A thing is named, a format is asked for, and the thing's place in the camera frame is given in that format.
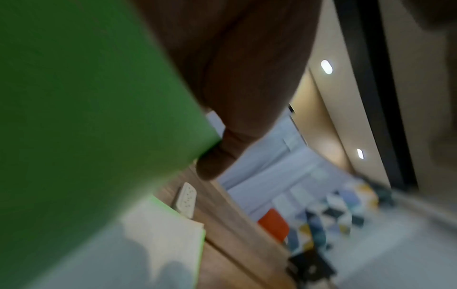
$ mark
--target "green sheet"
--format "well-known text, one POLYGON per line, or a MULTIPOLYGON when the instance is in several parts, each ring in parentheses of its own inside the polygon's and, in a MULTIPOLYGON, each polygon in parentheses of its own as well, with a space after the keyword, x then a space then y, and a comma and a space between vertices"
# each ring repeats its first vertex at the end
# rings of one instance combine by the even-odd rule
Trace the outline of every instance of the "green sheet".
POLYGON ((4 0, 0 38, 0 288, 19 288, 218 136, 126 2, 4 0))

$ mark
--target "ceiling light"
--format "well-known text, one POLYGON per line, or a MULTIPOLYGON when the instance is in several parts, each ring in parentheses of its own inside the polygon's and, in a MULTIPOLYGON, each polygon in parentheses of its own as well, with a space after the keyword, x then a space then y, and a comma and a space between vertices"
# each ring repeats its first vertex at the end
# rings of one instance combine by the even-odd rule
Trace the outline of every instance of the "ceiling light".
POLYGON ((322 69, 325 71, 326 74, 332 74, 333 72, 333 67, 330 65, 330 63, 327 60, 323 60, 320 65, 322 66, 322 69))
POLYGON ((364 159, 365 157, 363 156, 363 152, 361 149, 357 149, 357 154, 358 154, 358 157, 361 158, 361 159, 364 159))

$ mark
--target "wooden table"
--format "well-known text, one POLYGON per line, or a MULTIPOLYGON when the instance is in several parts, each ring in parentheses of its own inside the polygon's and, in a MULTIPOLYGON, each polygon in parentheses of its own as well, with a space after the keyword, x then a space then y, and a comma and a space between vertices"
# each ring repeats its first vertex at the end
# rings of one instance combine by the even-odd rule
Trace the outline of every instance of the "wooden table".
POLYGON ((201 181, 194 166, 156 196, 171 205, 184 182, 197 190, 194 220, 205 224, 199 289, 294 289, 286 274, 288 251, 231 200, 216 182, 201 181))

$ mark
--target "orange object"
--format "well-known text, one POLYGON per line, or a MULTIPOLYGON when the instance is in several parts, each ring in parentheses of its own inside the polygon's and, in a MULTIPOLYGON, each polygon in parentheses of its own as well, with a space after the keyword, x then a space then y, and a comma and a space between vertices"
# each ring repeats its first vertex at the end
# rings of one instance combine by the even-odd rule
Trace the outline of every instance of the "orange object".
POLYGON ((270 209, 258 220, 258 224, 280 243, 284 242, 289 234, 289 225, 275 209, 270 209))

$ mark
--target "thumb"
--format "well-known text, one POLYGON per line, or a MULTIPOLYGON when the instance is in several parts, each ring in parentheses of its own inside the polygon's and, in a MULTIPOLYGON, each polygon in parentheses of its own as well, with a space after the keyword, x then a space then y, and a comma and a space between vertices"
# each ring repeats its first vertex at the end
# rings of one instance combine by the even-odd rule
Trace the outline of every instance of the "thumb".
POLYGON ((198 160, 197 174, 203 180, 215 179, 258 139, 226 128, 222 135, 222 140, 198 160))

